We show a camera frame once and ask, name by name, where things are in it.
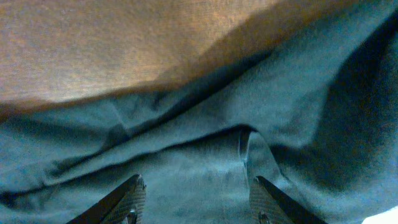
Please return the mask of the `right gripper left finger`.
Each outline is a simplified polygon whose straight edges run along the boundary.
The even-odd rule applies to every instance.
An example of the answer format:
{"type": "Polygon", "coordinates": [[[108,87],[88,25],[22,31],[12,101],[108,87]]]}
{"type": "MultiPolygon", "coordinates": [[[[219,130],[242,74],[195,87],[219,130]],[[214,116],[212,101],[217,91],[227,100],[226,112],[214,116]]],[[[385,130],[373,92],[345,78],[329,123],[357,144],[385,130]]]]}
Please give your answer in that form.
{"type": "Polygon", "coordinates": [[[142,224],[146,184],[136,174],[67,224],[142,224]]]}

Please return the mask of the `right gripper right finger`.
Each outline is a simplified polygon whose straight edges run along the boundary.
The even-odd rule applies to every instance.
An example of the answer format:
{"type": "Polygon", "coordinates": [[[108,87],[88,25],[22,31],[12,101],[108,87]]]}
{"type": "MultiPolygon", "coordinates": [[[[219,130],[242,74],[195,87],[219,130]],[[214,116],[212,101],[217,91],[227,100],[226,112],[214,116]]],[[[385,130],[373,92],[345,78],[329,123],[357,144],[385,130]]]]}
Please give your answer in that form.
{"type": "Polygon", "coordinates": [[[255,224],[326,224],[262,176],[251,182],[249,204],[255,224]]]}

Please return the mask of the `dark green t-shirt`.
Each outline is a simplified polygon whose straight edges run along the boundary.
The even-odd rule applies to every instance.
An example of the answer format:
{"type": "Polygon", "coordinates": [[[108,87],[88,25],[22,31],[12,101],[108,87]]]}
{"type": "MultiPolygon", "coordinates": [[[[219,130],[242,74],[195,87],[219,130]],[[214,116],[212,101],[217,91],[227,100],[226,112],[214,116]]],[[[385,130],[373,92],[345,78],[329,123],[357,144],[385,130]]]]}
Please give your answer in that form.
{"type": "Polygon", "coordinates": [[[397,2],[352,6],[180,90],[1,125],[1,222],[67,223],[130,177],[145,223],[249,223],[258,176],[327,223],[397,205],[397,2]]]}

